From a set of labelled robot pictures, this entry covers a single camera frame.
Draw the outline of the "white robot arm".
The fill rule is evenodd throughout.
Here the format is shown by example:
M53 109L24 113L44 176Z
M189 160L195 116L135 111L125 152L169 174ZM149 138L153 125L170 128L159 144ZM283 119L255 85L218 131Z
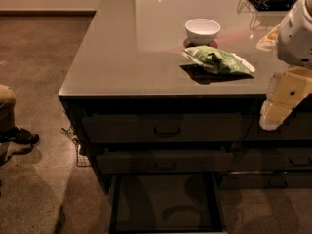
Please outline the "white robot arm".
M256 47L277 51L288 68L270 79L259 125L273 131L312 93L312 0L297 0L281 23L260 39Z

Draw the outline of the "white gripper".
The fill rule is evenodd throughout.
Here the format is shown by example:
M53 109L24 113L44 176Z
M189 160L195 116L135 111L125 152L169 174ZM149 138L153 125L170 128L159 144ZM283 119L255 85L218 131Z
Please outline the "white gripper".
M290 65L283 72L275 72L270 79L267 100L260 110L259 125L274 131L312 92L312 70Z

